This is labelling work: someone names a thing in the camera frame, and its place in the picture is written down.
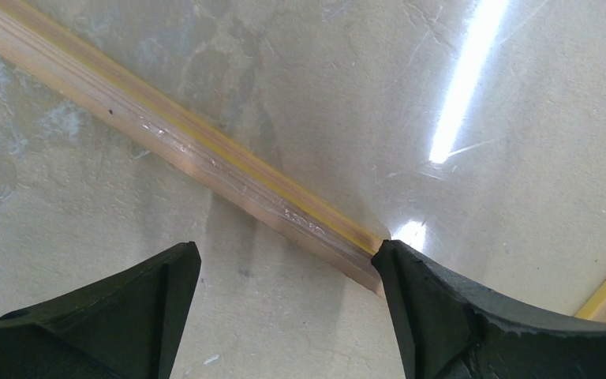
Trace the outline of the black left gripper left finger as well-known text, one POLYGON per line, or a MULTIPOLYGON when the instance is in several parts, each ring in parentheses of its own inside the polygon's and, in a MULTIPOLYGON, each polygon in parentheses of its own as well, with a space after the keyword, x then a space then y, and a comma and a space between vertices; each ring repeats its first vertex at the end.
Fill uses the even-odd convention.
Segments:
POLYGON ((183 242, 0 317, 0 378, 168 378, 200 274, 183 242))

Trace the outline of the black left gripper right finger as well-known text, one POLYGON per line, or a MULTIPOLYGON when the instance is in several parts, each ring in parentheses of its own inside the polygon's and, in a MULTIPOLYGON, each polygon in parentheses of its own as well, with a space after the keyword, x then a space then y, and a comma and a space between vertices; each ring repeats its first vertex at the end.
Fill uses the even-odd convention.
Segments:
POLYGON ((400 241, 372 265, 408 378, 606 378, 606 323, 520 302, 400 241))

